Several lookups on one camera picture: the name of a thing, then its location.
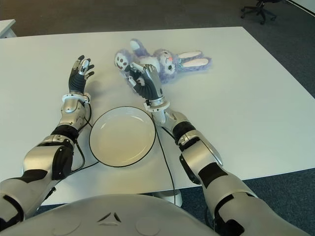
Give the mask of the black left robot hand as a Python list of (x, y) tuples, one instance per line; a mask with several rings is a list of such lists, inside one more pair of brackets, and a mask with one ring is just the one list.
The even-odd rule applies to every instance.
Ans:
[(86, 59), (84, 55), (74, 62), (68, 80), (69, 93), (84, 94), (87, 80), (95, 73), (93, 68), (91, 59)]

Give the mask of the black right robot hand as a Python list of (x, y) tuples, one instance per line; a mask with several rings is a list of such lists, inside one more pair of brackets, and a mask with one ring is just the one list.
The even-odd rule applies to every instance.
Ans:
[(161, 81), (152, 64), (132, 62), (125, 68), (125, 72), (128, 72), (128, 82), (132, 88), (143, 98), (157, 100), (163, 97)]

